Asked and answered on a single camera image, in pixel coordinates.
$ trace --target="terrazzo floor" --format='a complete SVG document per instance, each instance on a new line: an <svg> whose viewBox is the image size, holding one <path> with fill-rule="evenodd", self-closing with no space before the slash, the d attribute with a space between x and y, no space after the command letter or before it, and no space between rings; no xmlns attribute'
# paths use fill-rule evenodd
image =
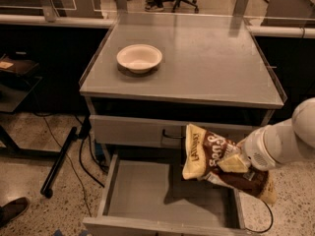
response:
<svg viewBox="0 0 315 236"><path fill-rule="evenodd" d="M43 117L31 113L0 115L0 123L21 148L59 150L71 127L81 124L72 115ZM40 194L40 188L52 162L0 157L0 206L17 197L26 196L31 205L27 212L0 229L1 236L87 236L91 235L83 225L84 217L96 216L102 187L81 168L79 150L81 140L72 142L68 156L52 187L53 196L48 199ZM82 159L89 171L105 183L106 175L93 162L89 141L83 144ZM77 172L83 187L76 176ZM315 235L315 162L296 162L273 170L278 200L271 211L273 227L264 235L313 236ZM269 227L271 218L260 201L240 194L245 226L262 231Z"/></svg>

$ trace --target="open drawer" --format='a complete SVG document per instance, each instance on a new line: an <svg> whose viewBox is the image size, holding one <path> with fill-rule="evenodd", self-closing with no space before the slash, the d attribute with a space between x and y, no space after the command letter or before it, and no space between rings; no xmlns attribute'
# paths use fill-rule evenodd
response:
<svg viewBox="0 0 315 236"><path fill-rule="evenodd" d="M119 149L112 157L94 236L244 235L238 192L181 177L181 151Z"/></svg>

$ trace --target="countertop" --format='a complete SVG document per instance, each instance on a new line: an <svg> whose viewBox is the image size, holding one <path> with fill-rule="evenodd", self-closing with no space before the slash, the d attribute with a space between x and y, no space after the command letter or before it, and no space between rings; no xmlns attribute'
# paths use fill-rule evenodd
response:
<svg viewBox="0 0 315 236"><path fill-rule="evenodd" d="M131 44L163 55L146 76L118 69ZM284 103L242 20L179 14L122 14L81 86L83 96L279 109Z"/></svg>

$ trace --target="office chair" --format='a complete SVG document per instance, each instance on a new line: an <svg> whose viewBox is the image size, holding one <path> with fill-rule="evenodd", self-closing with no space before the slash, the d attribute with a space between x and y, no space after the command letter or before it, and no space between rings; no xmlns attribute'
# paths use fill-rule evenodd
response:
<svg viewBox="0 0 315 236"><path fill-rule="evenodd" d="M186 4L189 4L189 5L191 5L191 6L194 6L194 7L195 7L195 13L198 13L198 12L199 12L198 5L196 4L196 3L197 3L197 0L192 0L192 2L189 1L189 0L163 0L163 2L169 2L169 1L170 1L170 2L176 1L171 12L175 12L176 8L180 7L180 3L181 3L181 2L184 2L184 3L186 3Z"/></svg>

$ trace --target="white pipe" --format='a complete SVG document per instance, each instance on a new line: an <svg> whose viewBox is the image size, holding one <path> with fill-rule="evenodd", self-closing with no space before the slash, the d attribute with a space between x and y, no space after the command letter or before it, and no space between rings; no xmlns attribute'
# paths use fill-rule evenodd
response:
<svg viewBox="0 0 315 236"><path fill-rule="evenodd" d="M315 29L248 26L254 36L315 38Z"/></svg>
<svg viewBox="0 0 315 236"><path fill-rule="evenodd" d="M114 22L110 19L56 18L55 22L49 23L44 16L0 15L0 24L23 26L109 29Z"/></svg>

